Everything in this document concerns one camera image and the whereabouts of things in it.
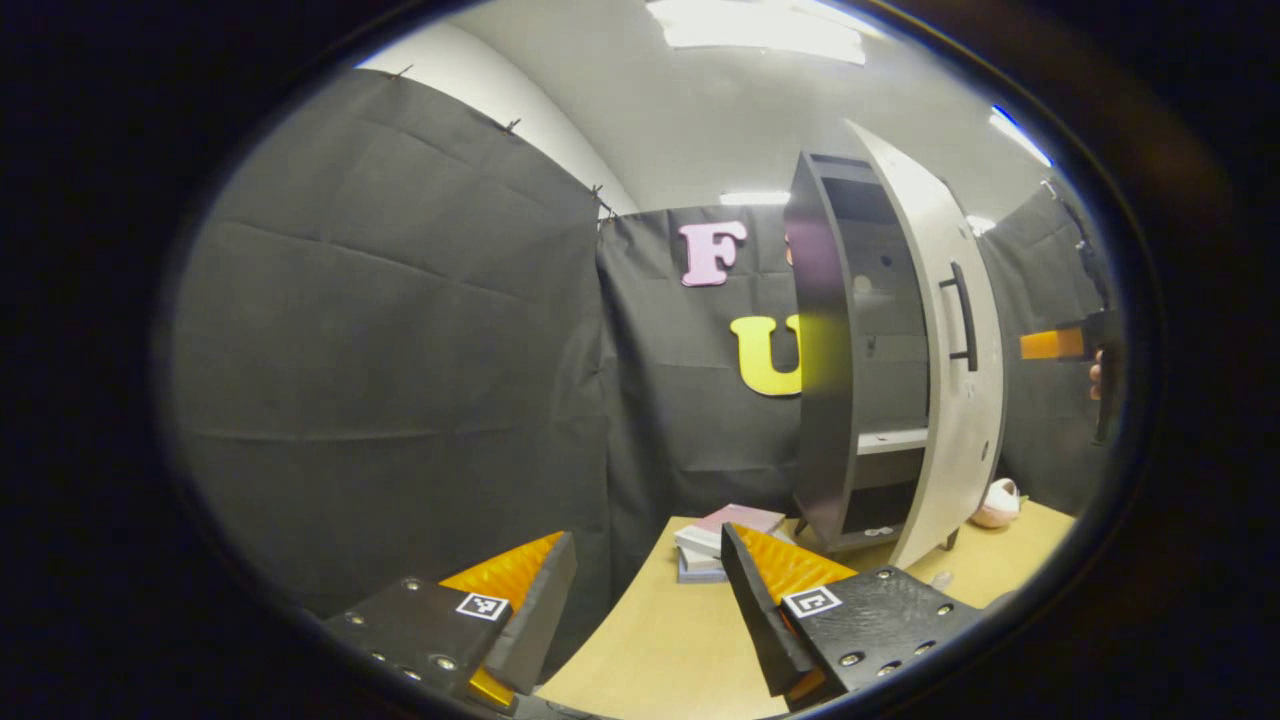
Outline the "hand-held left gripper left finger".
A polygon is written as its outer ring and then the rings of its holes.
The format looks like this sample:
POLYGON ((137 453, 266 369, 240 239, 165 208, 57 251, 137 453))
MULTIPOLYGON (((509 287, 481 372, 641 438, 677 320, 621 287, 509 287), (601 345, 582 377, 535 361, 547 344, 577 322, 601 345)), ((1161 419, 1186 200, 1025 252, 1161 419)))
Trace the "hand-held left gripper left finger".
POLYGON ((576 571, 573 534, 557 530, 444 579, 402 577, 325 628, 394 676, 512 716, 538 683, 576 571))

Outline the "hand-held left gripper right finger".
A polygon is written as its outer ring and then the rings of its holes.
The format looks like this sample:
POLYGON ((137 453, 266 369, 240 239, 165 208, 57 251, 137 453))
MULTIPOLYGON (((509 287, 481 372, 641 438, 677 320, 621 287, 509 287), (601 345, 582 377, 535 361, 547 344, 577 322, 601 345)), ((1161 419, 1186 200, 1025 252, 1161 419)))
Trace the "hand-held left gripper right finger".
POLYGON ((856 571, 737 523, 721 527, 721 561, 767 689, 791 712, 884 683, 982 616, 901 569, 856 571))

